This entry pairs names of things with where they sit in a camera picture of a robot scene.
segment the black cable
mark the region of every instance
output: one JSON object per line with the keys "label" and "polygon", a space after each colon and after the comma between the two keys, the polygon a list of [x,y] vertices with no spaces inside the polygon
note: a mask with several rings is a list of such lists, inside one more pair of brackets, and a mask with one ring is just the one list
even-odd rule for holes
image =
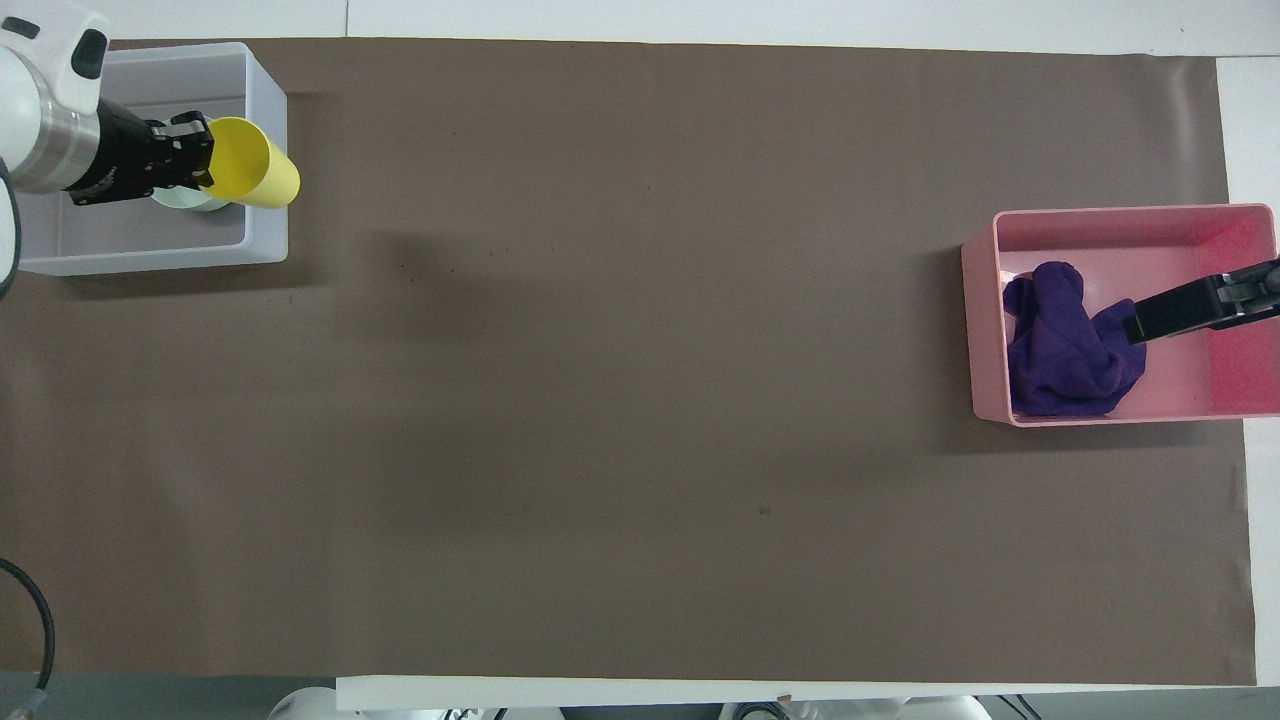
{"label": "black cable", "polygon": [[1021,717],[1023,720],[1028,720],[1027,714],[1023,712],[1016,705],[1009,702],[1007,697],[1005,697],[1002,694],[997,694],[996,697],[1000,698],[1000,702],[1004,702],[1005,705],[1007,705],[1009,707],[1011,707],[1014,710],[1014,712],[1018,714],[1019,717]]}
{"label": "black cable", "polygon": [[49,687],[49,676],[54,673],[54,614],[49,611],[49,603],[45,602],[45,593],[40,592],[40,585],[22,568],[0,557],[0,570],[9,573],[22,583],[22,587],[27,588],[31,600],[36,601],[36,610],[40,611],[40,623],[45,626],[45,660],[40,664],[40,678],[36,679],[36,689],[44,691]]}
{"label": "black cable", "polygon": [[1039,712],[1036,712],[1036,708],[1032,707],[1032,703],[1027,702],[1025,697],[1023,697],[1020,694],[1016,694],[1014,697],[1018,698],[1018,702],[1023,703],[1023,707],[1027,708],[1027,712],[1032,714],[1032,720],[1044,720],[1043,717],[1039,716]]}

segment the plastic bin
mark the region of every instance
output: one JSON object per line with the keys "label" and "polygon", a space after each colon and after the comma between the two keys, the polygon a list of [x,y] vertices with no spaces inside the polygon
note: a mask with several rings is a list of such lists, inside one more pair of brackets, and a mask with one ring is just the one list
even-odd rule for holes
{"label": "plastic bin", "polygon": [[[143,118],[186,110],[248,118],[288,151],[284,92],[242,42],[113,50],[102,97]],[[287,209],[192,213],[151,199],[77,208],[65,192],[19,195],[18,208],[18,268],[50,275],[276,263],[289,247]]]}
{"label": "plastic bin", "polygon": [[1018,427],[1092,425],[1280,415],[1280,319],[1202,329],[1147,345],[1147,372],[1103,416],[1014,413],[1001,292],[1048,260],[1075,265],[1092,315],[1203,275],[1276,258],[1266,205],[1192,205],[1000,213],[963,249],[973,410]]}

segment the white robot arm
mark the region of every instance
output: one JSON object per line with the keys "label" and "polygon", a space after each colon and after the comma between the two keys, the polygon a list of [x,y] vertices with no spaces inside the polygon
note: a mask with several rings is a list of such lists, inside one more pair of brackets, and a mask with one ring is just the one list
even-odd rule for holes
{"label": "white robot arm", "polygon": [[14,190],[65,190],[91,205],[210,182],[202,114],[145,120],[100,97],[109,32],[68,0],[0,0],[0,295],[20,249]]}

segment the purple cloth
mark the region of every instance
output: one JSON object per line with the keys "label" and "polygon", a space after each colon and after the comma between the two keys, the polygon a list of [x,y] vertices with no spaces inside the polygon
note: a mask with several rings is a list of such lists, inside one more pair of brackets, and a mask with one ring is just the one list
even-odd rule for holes
{"label": "purple cloth", "polygon": [[1103,415],[1115,410],[1147,369],[1147,346],[1129,345],[1121,300],[1092,320],[1084,279],[1068,263],[1044,263],[1005,287],[1005,311],[1018,318],[1009,343],[1014,410],[1027,415]]}

